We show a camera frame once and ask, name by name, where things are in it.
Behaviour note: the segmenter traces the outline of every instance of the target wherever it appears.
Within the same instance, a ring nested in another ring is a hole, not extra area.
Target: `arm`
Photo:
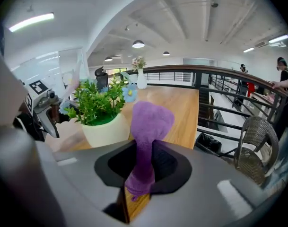
[[[288,88],[288,80],[285,80],[285,81],[281,81],[281,82],[276,82],[276,81],[273,81],[273,89],[275,88],[278,88],[278,87],[285,87],[285,88]]]

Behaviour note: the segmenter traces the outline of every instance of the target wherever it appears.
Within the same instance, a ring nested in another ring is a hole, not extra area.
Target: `black bag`
[[[218,140],[214,139],[212,136],[205,133],[201,133],[199,135],[196,140],[195,146],[197,146],[203,151],[211,150],[216,154],[219,154],[221,152],[221,143]]]

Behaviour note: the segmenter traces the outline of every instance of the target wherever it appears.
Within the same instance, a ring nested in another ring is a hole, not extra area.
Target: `window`
[[[114,68],[114,69],[107,69],[105,71],[107,72],[108,75],[112,75],[112,74],[119,73],[119,72],[126,71],[126,70],[127,68]]]

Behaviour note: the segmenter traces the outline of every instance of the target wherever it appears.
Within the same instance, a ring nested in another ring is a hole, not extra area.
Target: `black pants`
[[[280,140],[282,134],[284,133],[287,127],[288,127],[288,103],[283,108],[281,116],[277,124],[274,126],[274,130],[277,134],[278,140]]]

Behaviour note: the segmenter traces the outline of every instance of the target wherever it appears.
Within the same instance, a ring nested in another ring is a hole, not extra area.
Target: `white vase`
[[[82,127],[84,135],[92,148],[127,140],[130,134],[130,126],[121,113],[109,123],[97,126],[82,125]]]
[[[138,69],[138,89],[145,89],[147,87],[147,81],[144,77],[143,69]]]

